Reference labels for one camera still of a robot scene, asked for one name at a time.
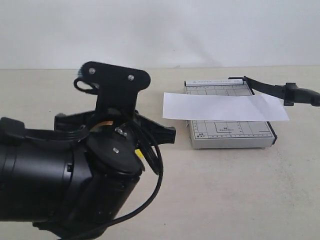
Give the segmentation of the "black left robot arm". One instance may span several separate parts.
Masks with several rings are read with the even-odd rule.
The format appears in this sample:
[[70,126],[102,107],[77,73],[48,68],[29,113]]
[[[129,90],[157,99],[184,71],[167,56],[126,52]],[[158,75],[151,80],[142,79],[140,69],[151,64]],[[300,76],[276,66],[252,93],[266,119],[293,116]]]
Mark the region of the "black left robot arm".
[[59,113],[53,129],[0,119],[0,220],[30,222],[61,240],[95,240],[146,209],[164,176],[159,146],[176,129],[136,109],[151,84],[142,69],[88,61],[73,85],[95,108]]

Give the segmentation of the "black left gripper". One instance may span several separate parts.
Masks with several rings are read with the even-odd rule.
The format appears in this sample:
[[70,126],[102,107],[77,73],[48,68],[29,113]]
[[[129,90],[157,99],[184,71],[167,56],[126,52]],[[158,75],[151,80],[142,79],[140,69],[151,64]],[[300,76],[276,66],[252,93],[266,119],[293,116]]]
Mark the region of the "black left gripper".
[[150,84],[150,74],[142,69],[93,60],[83,63],[73,86],[79,92],[96,96],[95,107],[81,113],[56,115],[55,140],[131,150],[174,144],[174,127],[162,125],[137,110],[138,95]]

